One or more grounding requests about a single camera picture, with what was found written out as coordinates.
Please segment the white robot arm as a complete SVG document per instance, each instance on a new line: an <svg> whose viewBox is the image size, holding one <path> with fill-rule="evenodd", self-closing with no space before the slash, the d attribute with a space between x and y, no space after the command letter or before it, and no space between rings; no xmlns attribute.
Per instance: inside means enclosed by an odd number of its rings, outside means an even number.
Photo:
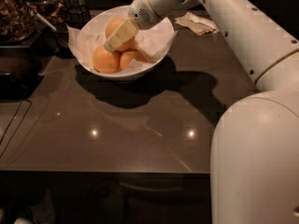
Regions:
<svg viewBox="0 0 299 224"><path fill-rule="evenodd" d="M255 84L221 116L212 139L212 224L299 224L299 42L249 0L134 0L142 30L204 6Z"/></svg>

